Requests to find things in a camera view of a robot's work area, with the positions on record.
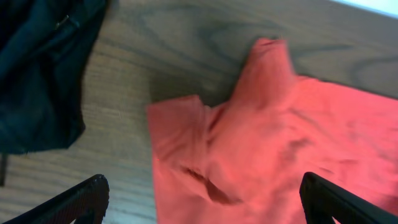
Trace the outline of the orange red t-shirt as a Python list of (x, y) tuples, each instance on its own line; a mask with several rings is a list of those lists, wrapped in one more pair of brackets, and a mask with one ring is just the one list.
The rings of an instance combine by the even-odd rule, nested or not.
[(231, 98), (148, 106), (159, 223), (304, 223), (314, 172), (397, 213), (397, 101), (297, 75), (260, 39)]

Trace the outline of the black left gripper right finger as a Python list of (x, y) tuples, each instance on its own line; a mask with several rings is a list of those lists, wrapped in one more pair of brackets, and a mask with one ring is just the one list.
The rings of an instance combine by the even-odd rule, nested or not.
[(308, 224), (396, 224), (397, 217), (334, 183), (306, 172), (300, 198)]

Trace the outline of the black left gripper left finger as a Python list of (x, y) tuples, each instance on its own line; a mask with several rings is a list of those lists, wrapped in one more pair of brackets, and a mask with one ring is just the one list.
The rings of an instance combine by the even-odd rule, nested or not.
[(96, 174), (4, 224), (101, 224), (108, 204), (108, 181)]

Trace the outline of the folded black shirt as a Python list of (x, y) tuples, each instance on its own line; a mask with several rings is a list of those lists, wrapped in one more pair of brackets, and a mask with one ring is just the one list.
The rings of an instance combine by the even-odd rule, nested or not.
[(70, 147), (107, 0), (1, 1), (1, 171), (11, 154)]

